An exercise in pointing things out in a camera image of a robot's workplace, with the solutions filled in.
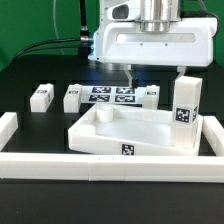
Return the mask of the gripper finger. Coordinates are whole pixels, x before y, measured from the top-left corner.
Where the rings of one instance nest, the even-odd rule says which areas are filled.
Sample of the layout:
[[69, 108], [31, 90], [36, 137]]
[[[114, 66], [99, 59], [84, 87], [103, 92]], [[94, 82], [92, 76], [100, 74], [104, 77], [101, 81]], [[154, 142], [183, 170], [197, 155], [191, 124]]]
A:
[[134, 73], [131, 71], [130, 65], [124, 66], [124, 73], [128, 79], [128, 86], [130, 88], [137, 88], [138, 87], [138, 79], [135, 77]]
[[185, 74], [186, 67], [185, 66], [179, 66], [177, 71], [178, 71], [178, 78], [180, 78]]

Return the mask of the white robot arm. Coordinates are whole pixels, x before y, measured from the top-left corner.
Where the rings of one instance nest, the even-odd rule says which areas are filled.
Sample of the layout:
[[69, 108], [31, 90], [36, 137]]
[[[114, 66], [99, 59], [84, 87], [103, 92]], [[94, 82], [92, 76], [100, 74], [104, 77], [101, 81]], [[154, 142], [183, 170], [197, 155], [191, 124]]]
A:
[[100, 24], [88, 59], [128, 72], [133, 65], [206, 67], [218, 19], [180, 15], [181, 0], [99, 0]]

